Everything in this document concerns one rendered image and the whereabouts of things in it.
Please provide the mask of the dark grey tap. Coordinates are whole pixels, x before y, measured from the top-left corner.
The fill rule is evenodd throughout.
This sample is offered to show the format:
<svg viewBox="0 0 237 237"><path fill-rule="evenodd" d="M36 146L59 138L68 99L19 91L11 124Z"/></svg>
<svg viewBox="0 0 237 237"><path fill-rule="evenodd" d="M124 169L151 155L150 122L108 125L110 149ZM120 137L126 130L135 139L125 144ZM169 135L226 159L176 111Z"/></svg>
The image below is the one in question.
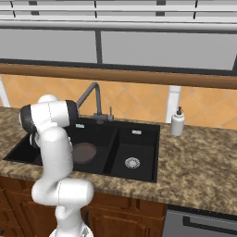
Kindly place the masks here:
<svg viewBox="0 0 237 237"><path fill-rule="evenodd" d="M83 93L83 95L79 98L79 100L76 102L77 108L81 107L81 105L85 102L85 100L93 90L95 90L96 109L97 109L97 112L94 113L93 115L93 119L96 121L97 124L103 124L105 121L113 121L114 115L112 114L112 107L109 108L108 115L102 113L100 87L97 82L93 82Z"/></svg>

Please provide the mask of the brown wooden drawer front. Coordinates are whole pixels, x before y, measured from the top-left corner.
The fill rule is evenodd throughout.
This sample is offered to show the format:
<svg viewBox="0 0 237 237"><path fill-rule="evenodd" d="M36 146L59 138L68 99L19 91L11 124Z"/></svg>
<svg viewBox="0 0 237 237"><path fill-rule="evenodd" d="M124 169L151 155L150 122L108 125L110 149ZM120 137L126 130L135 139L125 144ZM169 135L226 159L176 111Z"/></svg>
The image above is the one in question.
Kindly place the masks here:
<svg viewBox="0 0 237 237"><path fill-rule="evenodd" d="M153 218L163 218L167 211L166 204L107 193L96 193L91 202L91 206L102 206L130 211L133 214Z"/></svg>

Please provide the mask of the white soap dispenser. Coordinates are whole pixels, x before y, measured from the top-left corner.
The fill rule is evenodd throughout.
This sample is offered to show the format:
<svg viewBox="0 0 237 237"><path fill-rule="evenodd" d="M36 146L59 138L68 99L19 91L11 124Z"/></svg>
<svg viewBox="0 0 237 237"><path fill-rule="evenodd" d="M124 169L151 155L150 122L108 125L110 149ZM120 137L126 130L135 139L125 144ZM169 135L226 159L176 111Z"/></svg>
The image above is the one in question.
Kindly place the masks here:
<svg viewBox="0 0 237 237"><path fill-rule="evenodd" d="M181 136L184 126L185 116L183 115L182 107L179 106L176 113L171 117L170 134Z"/></svg>

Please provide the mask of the brown wooden cupboard door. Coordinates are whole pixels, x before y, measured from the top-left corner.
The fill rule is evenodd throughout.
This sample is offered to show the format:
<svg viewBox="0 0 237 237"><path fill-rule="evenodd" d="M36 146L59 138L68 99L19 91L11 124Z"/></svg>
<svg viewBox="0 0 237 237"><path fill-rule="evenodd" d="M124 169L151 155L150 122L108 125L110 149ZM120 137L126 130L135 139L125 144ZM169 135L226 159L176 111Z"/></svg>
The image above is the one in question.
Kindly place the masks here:
<svg viewBox="0 0 237 237"><path fill-rule="evenodd" d="M163 218L129 214L94 206L81 211L94 237L161 237Z"/></svg>

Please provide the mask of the window with grey frame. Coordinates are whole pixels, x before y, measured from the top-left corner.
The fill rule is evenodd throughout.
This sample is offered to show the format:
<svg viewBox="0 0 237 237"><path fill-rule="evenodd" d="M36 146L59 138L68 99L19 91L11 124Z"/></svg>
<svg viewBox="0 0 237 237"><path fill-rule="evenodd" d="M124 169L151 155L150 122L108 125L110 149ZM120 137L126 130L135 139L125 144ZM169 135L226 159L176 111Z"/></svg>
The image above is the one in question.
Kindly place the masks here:
<svg viewBox="0 0 237 237"><path fill-rule="evenodd" d="M237 0L0 0L0 62L237 76Z"/></svg>

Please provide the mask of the dark brown round pan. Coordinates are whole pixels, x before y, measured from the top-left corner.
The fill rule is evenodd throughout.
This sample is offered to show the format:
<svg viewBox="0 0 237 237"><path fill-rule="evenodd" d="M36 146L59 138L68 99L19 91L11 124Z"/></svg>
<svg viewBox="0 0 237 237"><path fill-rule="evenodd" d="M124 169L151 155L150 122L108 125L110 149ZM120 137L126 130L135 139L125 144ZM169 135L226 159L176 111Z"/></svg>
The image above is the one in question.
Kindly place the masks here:
<svg viewBox="0 0 237 237"><path fill-rule="evenodd" d="M96 152L96 147L91 143L77 143L73 146L73 161L76 164L86 164L95 157Z"/></svg>

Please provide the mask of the grey dishwasher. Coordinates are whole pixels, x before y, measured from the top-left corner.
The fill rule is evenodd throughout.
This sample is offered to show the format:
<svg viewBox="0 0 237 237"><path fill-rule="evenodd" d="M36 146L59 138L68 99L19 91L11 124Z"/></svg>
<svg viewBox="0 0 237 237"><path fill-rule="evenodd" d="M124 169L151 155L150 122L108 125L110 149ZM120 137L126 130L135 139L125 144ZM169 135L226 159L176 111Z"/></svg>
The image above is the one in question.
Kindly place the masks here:
<svg viewBox="0 0 237 237"><path fill-rule="evenodd" d="M237 237L237 216L168 205L162 237Z"/></svg>

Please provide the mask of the black double sink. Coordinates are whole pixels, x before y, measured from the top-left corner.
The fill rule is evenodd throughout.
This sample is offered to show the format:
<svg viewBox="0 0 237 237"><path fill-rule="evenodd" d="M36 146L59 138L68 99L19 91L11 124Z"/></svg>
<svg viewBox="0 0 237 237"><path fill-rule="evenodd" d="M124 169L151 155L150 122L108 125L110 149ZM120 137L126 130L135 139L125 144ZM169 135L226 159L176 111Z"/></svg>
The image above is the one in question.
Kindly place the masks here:
<svg viewBox="0 0 237 237"><path fill-rule="evenodd" d="M97 150L95 157L86 164L73 161L73 170L137 181L156 181L158 125L120 121L97 124L91 118L80 118L65 131L72 147L77 143L91 143ZM14 147L6 160L43 165L40 148L30 145L29 136Z"/></svg>

